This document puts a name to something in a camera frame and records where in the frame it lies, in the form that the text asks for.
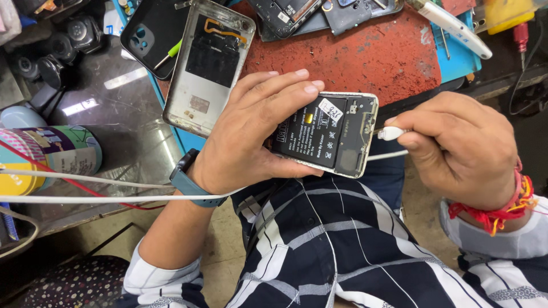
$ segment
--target tiled floor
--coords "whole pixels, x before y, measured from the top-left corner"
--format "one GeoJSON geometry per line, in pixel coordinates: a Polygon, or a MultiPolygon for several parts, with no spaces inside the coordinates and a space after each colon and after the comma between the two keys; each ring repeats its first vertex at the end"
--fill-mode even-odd
{"type": "MultiPolygon", "coordinates": [[[[438,204],[440,197],[429,191],[420,181],[410,161],[406,161],[406,182],[403,189],[405,222],[419,243],[436,254],[451,268],[456,269],[457,247],[445,236],[439,226],[438,204]]],[[[153,223],[159,210],[127,212],[93,221],[72,229],[81,239],[83,250],[89,251],[109,238],[131,221],[132,227],[100,250],[98,254],[110,254],[130,259],[144,231],[153,223]]],[[[215,210],[203,248],[202,272],[205,286],[203,294],[211,308],[220,308],[234,293],[236,282],[245,261],[242,246],[242,229],[228,200],[215,210]]],[[[337,300],[335,307],[354,307],[337,300]]]]}

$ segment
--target hand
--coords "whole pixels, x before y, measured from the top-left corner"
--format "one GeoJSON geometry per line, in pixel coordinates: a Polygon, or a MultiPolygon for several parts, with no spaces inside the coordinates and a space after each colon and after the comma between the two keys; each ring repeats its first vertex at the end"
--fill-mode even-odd
{"type": "Polygon", "coordinates": [[[308,77],[303,69],[281,76],[258,72],[238,81],[187,175],[213,194],[271,178],[322,176],[323,171],[279,158],[262,146],[279,123],[323,90],[322,81],[310,82],[308,77]]]}
{"type": "Polygon", "coordinates": [[[434,192],[481,210],[500,209],[515,192],[513,128],[491,107],[444,92],[385,125],[413,130],[398,142],[434,192]]]}

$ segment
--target fingernail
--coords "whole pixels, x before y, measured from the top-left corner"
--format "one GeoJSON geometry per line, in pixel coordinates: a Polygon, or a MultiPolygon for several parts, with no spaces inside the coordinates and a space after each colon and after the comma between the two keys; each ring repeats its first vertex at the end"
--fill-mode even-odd
{"type": "Polygon", "coordinates": [[[305,87],[305,92],[310,94],[318,93],[318,88],[313,85],[309,85],[308,87],[305,87]]]}
{"type": "Polygon", "coordinates": [[[384,121],[384,125],[388,125],[388,124],[394,122],[395,119],[396,119],[396,117],[389,118],[388,120],[384,121]]]}
{"type": "Polygon", "coordinates": [[[304,76],[304,75],[308,74],[308,70],[307,69],[298,70],[297,72],[295,72],[295,74],[297,74],[299,76],[304,76]]]}
{"type": "Polygon", "coordinates": [[[412,141],[412,142],[409,142],[409,143],[402,143],[401,144],[404,148],[406,148],[407,150],[416,150],[418,149],[419,147],[419,144],[417,144],[416,142],[412,141]]]}

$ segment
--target orange flex cable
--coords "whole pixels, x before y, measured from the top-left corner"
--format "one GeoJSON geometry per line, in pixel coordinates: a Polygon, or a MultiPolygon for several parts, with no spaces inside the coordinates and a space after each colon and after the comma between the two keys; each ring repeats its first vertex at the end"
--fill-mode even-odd
{"type": "Polygon", "coordinates": [[[215,28],[209,28],[209,29],[208,29],[207,26],[208,26],[208,24],[209,24],[210,22],[211,22],[212,24],[218,25],[218,26],[221,27],[221,28],[223,27],[223,25],[222,25],[220,22],[218,22],[218,21],[216,21],[216,20],[214,20],[214,19],[208,18],[208,19],[205,20],[205,25],[204,25],[204,30],[205,30],[207,33],[215,32],[215,33],[218,33],[218,34],[220,34],[220,35],[232,35],[232,36],[235,36],[235,37],[241,39],[241,40],[242,40],[242,43],[247,44],[247,39],[246,39],[245,37],[243,37],[243,36],[241,36],[241,35],[238,35],[238,34],[236,34],[236,33],[234,33],[234,32],[220,31],[220,30],[217,30],[217,29],[215,29],[215,28]]]}

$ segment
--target green screwdriver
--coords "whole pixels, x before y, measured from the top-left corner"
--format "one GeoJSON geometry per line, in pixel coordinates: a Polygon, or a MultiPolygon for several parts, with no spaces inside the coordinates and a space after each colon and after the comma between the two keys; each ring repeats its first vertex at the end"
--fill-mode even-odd
{"type": "Polygon", "coordinates": [[[175,55],[177,55],[177,53],[179,53],[179,49],[181,49],[181,43],[182,43],[182,39],[177,43],[177,45],[173,46],[168,51],[168,55],[154,67],[154,70],[157,70],[160,67],[160,65],[164,64],[164,62],[166,62],[169,58],[173,58],[175,55]]]}

